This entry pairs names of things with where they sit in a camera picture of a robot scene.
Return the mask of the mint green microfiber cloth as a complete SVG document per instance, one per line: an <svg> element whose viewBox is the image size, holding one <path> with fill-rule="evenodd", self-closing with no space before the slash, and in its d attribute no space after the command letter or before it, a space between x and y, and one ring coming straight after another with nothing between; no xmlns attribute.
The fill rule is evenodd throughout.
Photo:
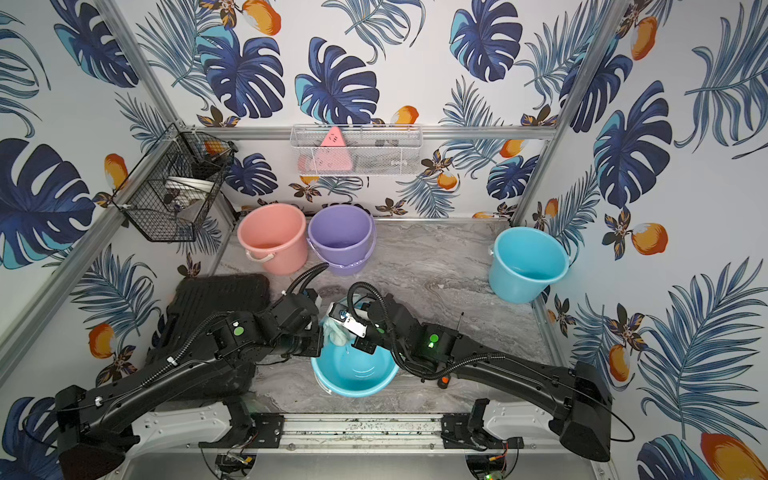
<svg viewBox="0 0 768 480"><path fill-rule="evenodd" d="M324 343L337 347L344 347L355 339L355 335L350 333L339 322L326 317L322 321Z"/></svg>

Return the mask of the teal bucket with white handle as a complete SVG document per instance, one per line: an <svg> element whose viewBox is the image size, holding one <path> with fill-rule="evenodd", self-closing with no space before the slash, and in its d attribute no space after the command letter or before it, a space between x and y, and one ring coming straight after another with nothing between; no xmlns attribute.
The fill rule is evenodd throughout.
<svg viewBox="0 0 768 480"><path fill-rule="evenodd" d="M329 394L348 398L364 398L374 395L395 378L399 367L388 350L374 345L367 353L354 348L358 337L337 347L324 343L319 357L311 359L317 383Z"/></svg>

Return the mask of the pink plastic bucket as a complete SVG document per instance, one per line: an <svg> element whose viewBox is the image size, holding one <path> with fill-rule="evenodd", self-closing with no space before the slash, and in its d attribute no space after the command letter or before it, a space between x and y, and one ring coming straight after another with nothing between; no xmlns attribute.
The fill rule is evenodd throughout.
<svg viewBox="0 0 768 480"><path fill-rule="evenodd" d="M307 219L289 204L271 204L247 214L237 227L246 257L277 276L301 270L308 260Z"/></svg>

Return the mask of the purple plastic bucket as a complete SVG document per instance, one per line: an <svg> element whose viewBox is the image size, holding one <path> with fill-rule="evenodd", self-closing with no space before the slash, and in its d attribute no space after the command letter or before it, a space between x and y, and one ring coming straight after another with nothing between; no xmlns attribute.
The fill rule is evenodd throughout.
<svg viewBox="0 0 768 480"><path fill-rule="evenodd" d="M361 272L376 246L374 218L353 205L329 206L310 220L309 244L318 258L337 276Z"/></svg>

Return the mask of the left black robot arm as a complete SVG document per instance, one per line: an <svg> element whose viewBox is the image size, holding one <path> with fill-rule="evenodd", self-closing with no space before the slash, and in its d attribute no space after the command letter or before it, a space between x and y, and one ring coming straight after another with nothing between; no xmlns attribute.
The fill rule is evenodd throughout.
<svg viewBox="0 0 768 480"><path fill-rule="evenodd" d="M55 396L56 454L66 479L99 479L126 459L140 437L132 425L155 407L268 356L316 357L321 299L286 292L265 310L216 312L156 364L100 387L72 385Z"/></svg>

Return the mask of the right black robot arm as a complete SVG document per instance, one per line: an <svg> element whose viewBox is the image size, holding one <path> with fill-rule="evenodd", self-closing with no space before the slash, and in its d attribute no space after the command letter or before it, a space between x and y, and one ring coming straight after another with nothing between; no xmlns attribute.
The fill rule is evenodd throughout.
<svg viewBox="0 0 768 480"><path fill-rule="evenodd" d="M553 366L492 349L455 329L420 322L391 295L365 296L348 318L365 328L361 340L388 350L409 374L423 381L455 376L511 394L548 413L548 428L570 452L597 462L611 458L613 399L593 365Z"/></svg>

